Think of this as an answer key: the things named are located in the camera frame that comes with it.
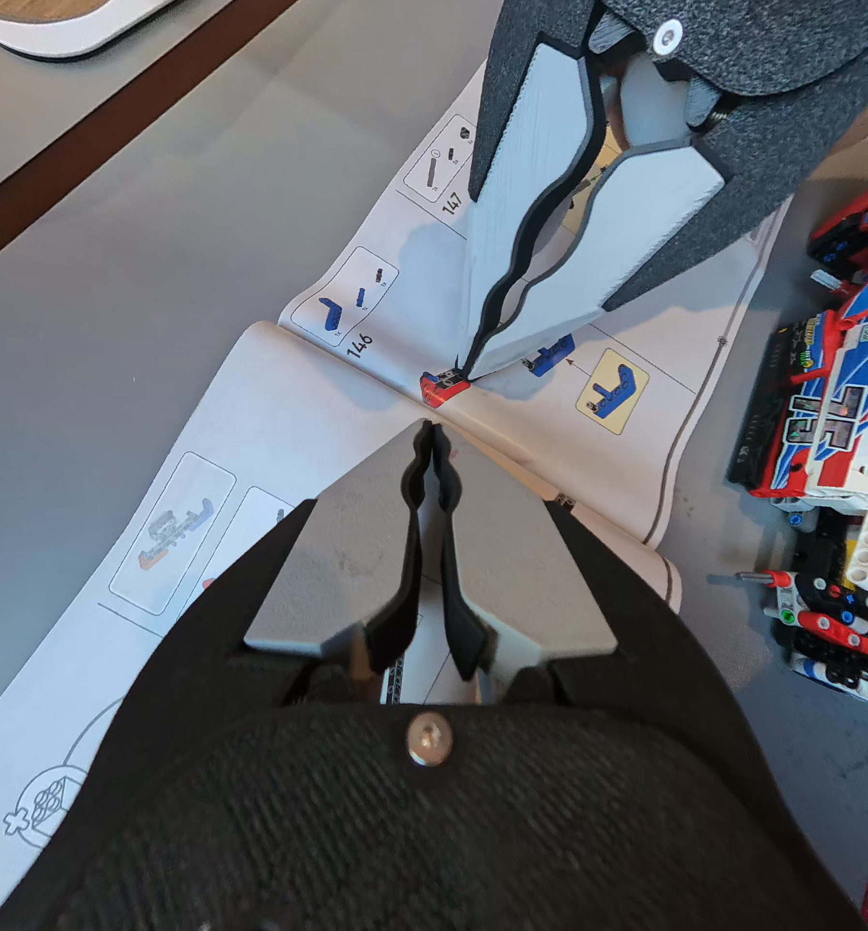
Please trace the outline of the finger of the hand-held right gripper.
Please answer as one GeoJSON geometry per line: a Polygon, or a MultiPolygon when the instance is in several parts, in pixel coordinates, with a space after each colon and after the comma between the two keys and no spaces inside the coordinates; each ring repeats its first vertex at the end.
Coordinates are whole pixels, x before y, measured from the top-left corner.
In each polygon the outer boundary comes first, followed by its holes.
{"type": "Polygon", "coordinates": [[[540,43],[526,70],[490,168],[468,213],[466,323],[461,371],[504,366],[500,339],[510,292],[529,269],[547,222],[569,202],[605,134],[600,82],[586,54],[540,43]]]}
{"type": "Polygon", "coordinates": [[[515,314],[469,363],[479,379],[603,314],[603,304],[719,192],[720,170],[691,144],[617,157],[591,192],[559,261],[527,283],[515,314]]]}

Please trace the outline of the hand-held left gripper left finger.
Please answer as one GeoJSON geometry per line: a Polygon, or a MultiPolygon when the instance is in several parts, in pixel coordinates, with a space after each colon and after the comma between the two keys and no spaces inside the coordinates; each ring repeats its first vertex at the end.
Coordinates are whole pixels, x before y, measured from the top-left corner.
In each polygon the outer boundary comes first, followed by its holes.
{"type": "Polygon", "coordinates": [[[405,653],[417,630],[432,439],[433,423],[417,420],[321,492],[246,646],[322,660],[360,650],[374,673],[405,653]]]}

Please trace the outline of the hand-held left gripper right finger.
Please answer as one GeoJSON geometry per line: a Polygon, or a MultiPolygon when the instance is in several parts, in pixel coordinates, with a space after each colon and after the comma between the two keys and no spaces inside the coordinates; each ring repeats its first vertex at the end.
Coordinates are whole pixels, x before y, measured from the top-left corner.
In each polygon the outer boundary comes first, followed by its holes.
{"type": "Polygon", "coordinates": [[[616,636],[547,502],[452,428],[432,428],[447,645],[464,681],[614,654],[616,636]]]}

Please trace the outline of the red angled brick beam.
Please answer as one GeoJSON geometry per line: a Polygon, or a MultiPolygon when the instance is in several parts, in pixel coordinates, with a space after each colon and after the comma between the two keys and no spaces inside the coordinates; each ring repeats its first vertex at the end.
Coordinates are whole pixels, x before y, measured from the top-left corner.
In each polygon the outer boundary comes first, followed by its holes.
{"type": "Polygon", "coordinates": [[[421,400],[431,409],[440,408],[470,387],[469,380],[463,377],[459,369],[448,369],[437,374],[425,370],[419,380],[421,400]]]}

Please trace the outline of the toy brick race car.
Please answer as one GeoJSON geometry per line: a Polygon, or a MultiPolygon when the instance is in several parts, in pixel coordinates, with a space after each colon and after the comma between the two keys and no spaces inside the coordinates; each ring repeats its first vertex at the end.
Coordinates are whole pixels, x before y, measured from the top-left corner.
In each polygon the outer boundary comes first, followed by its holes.
{"type": "Polygon", "coordinates": [[[809,237],[824,309],[773,332],[727,479],[797,530],[782,569],[738,573],[789,668],[868,704],[868,190],[809,237]]]}

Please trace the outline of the adjoining grey desk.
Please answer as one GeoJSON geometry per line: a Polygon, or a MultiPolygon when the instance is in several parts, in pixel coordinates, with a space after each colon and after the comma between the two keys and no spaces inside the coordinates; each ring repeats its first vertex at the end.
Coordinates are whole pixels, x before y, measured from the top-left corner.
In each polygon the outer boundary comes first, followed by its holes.
{"type": "Polygon", "coordinates": [[[292,5],[292,1],[229,2],[1,181],[0,250],[292,5]]]}

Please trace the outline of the open building instruction booklet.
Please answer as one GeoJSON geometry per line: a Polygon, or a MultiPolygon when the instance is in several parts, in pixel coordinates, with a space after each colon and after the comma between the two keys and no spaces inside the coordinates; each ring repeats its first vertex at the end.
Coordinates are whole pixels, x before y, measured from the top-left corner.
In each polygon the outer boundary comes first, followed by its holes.
{"type": "Polygon", "coordinates": [[[0,886],[70,808],[153,648],[305,498],[408,425],[444,421],[557,499],[665,599],[657,553],[677,464],[757,288],[789,200],[752,232],[576,332],[537,377],[521,361],[432,410],[453,355],[481,66],[329,272],[227,355],[118,541],[0,696],[0,886]]]}

